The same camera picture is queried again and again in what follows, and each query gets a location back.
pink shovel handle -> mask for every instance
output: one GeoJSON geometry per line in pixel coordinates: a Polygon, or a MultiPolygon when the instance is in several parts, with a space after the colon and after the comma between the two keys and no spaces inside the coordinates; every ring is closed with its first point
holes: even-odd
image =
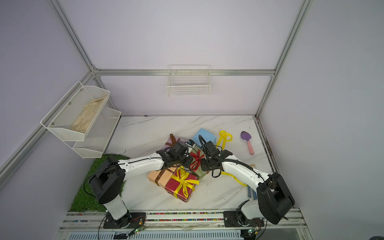
{"type": "Polygon", "coordinates": [[[251,143],[250,143],[249,141],[247,141],[247,143],[248,143],[248,150],[249,150],[249,153],[250,153],[251,155],[255,154],[255,152],[253,151],[253,148],[252,148],[251,143]]]}

yellow bow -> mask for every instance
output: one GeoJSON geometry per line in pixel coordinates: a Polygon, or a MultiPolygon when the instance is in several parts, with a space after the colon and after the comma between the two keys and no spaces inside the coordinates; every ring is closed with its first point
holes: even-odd
{"type": "Polygon", "coordinates": [[[221,130],[219,135],[220,135],[220,138],[218,139],[218,142],[216,145],[220,145],[221,141],[223,141],[223,149],[224,149],[225,143],[232,141],[232,135],[230,133],[227,133],[224,130],[221,130]]]}
{"type": "Polygon", "coordinates": [[[178,168],[176,170],[176,174],[177,174],[177,177],[175,175],[172,175],[171,178],[173,178],[176,181],[178,181],[180,183],[180,185],[173,192],[173,195],[175,196],[175,198],[177,198],[177,194],[179,193],[179,191],[180,191],[180,189],[182,187],[183,188],[183,194],[187,198],[188,197],[188,189],[187,189],[187,187],[189,187],[190,189],[192,189],[192,191],[194,191],[195,187],[192,184],[199,184],[199,181],[198,180],[193,180],[193,179],[186,180],[186,178],[189,175],[189,172],[186,172],[184,169],[181,169],[181,168],[178,168]]]}
{"type": "Polygon", "coordinates": [[[230,174],[230,173],[227,173],[227,172],[221,172],[221,174],[231,176],[231,177],[233,177],[238,183],[240,183],[241,185],[243,185],[243,186],[247,186],[246,184],[244,184],[244,183],[242,183],[241,181],[239,181],[235,176],[233,176],[233,175],[230,174]]]}

red ribbon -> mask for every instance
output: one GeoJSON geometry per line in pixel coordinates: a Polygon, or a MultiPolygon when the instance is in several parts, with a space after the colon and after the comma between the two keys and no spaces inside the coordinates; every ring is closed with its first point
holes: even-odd
{"type": "Polygon", "coordinates": [[[205,154],[203,154],[202,156],[200,156],[200,149],[197,150],[197,154],[191,152],[189,155],[191,155],[194,159],[196,159],[196,161],[194,161],[193,163],[191,163],[191,165],[189,166],[190,170],[192,171],[197,171],[197,168],[200,166],[201,164],[201,159],[205,157],[205,154]]]}

gift box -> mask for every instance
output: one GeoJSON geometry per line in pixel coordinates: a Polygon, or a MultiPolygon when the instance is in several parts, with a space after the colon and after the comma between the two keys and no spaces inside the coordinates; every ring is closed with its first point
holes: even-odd
{"type": "Polygon", "coordinates": [[[161,150],[164,150],[166,148],[173,147],[177,142],[187,142],[187,140],[181,139],[181,138],[176,138],[172,133],[169,135],[169,139],[164,145],[164,147],[161,150]]]}
{"type": "Polygon", "coordinates": [[[206,142],[212,141],[214,145],[216,145],[216,136],[212,133],[208,132],[204,128],[200,128],[200,130],[196,133],[196,135],[192,138],[192,140],[195,142],[195,144],[198,147],[201,147],[199,135],[201,135],[206,142]]]}
{"type": "Polygon", "coordinates": [[[194,171],[197,175],[197,178],[200,180],[208,173],[201,169],[201,159],[205,158],[205,154],[198,146],[195,146],[194,149],[195,151],[190,152],[190,155],[194,158],[194,160],[189,166],[189,169],[194,171]]]}
{"type": "Polygon", "coordinates": [[[154,182],[158,186],[165,188],[175,170],[176,167],[170,167],[163,170],[150,171],[147,177],[151,182],[154,182]]]}
{"type": "Polygon", "coordinates": [[[186,172],[184,169],[178,168],[168,181],[165,190],[175,198],[188,202],[192,192],[195,190],[195,184],[199,184],[196,176],[186,172]]]}

toy shovel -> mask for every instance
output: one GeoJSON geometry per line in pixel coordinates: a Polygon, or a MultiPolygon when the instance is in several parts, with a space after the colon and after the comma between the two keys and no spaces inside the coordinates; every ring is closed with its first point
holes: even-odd
{"type": "Polygon", "coordinates": [[[249,142],[249,140],[251,139],[251,135],[250,135],[249,133],[245,132],[245,131],[242,131],[242,132],[240,133],[240,137],[241,137],[242,139],[244,139],[244,140],[247,141],[247,143],[248,143],[248,150],[249,150],[249,153],[250,153],[251,155],[255,154],[255,152],[253,151],[252,145],[251,145],[251,143],[249,142]]]}

